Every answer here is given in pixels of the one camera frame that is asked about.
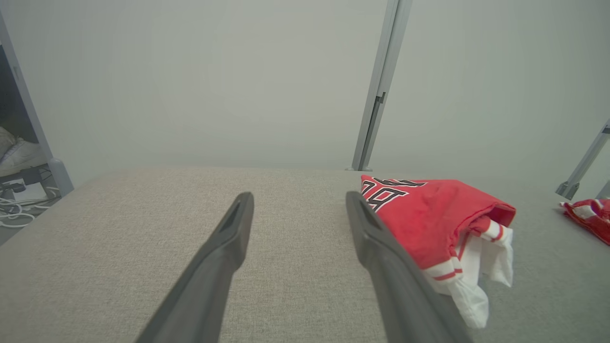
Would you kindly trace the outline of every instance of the white wall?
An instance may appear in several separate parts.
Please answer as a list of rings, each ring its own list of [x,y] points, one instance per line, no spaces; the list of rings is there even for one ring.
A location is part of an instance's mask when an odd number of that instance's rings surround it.
[[[369,166],[554,192],[610,117],[609,9],[415,0]],[[609,170],[596,162],[587,179]]]
[[[345,168],[386,0],[0,0],[75,186],[141,165]]]

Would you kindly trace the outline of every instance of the metal frame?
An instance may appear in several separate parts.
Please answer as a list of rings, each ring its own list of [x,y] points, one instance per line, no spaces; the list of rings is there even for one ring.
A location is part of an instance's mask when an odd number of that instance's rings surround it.
[[[572,175],[568,178],[568,181],[562,183],[557,188],[555,193],[561,195],[564,198],[571,200],[574,197],[574,194],[578,190],[580,186],[580,181],[582,180],[585,173],[593,161],[600,154],[601,149],[606,144],[608,140],[608,134],[610,134],[610,119],[604,124],[601,128],[600,133],[597,134],[597,137],[591,143],[591,146],[587,150],[587,153],[583,156],[583,159],[580,160],[576,169],[572,172]]]
[[[32,102],[30,93],[27,90],[26,82],[23,79],[23,74],[21,73],[19,62],[17,61],[17,55],[15,54],[15,50],[13,49],[13,44],[9,37],[9,30],[6,27],[1,10],[0,42],[2,42],[2,46],[4,47],[4,53],[6,54],[7,60],[9,60],[11,72],[13,73],[13,77],[15,78],[15,83],[17,83],[17,88],[21,95],[21,99],[23,100],[23,104],[26,108],[27,116],[32,122],[32,127],[34,128],[34,132],[36,133],[38,142],[42,147],[43,152],[45,153],[45,157],[48,161],[51,173],[53,174],[53,178],[55,179],[60,193],[62,194],[62,196],[65,196],[66,194],[74,190],[74,186],[72,185],[72,181],[70,180],[70,176],[68,175],[68,171],[66,170],[66,167],[64,166],[63,162],[60,159],[56,159],[53,157],[51,147],[49,146],[49,143],[46,140],[45,133],[42,130],[42,125],[40,124],[40,120],[38,119],[38,115],[36,114],[36,110],[34,109],[34,103]]]
[[[412,0],[388,0],[354,159],[348,170],[370,170],[368,162],[377,138],[385,100],[390,92],[412,3]]]

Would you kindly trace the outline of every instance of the red cloth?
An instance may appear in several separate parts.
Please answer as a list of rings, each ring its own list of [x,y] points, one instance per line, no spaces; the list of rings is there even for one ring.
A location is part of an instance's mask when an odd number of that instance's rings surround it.
[[[509,226],[515,209],[457,180],[378,179],[362,175],[362,196],[421,269],[456,255],[461,231],[484,215]]]
[[[561,203],[564,214],[610,245],[610,200],[588,199]]]

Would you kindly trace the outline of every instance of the gray table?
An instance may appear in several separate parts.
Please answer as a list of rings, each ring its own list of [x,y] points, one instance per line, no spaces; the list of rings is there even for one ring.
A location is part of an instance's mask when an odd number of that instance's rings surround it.
[[[411,178],[400,174],[382,178]],[[463,180],[517,208],[513,288],[490,281],[475,342],[601,342],[610,248],[556,210],[561,197]],[[353,249],[348,171],[159,168],[117,172],[58,202],[0,247],[1,342],[132,342],[233,198],[255,197],[222,342],[384,342]]]

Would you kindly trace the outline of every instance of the beige fabric surface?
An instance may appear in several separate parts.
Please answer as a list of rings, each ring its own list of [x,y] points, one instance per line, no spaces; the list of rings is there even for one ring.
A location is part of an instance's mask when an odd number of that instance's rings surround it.
[[[483,282],[490,320],[475,341],[604,341],[610,248],[553,210],[559,196],[463,181],[517,208],[515,285]],[[0,342],[134,341],[246,190],[254,220],[221,342],[384,342],[345,211],[345,192],[359,184],[357,172],[229,168],[121,171],[90,182],[0,247]]]

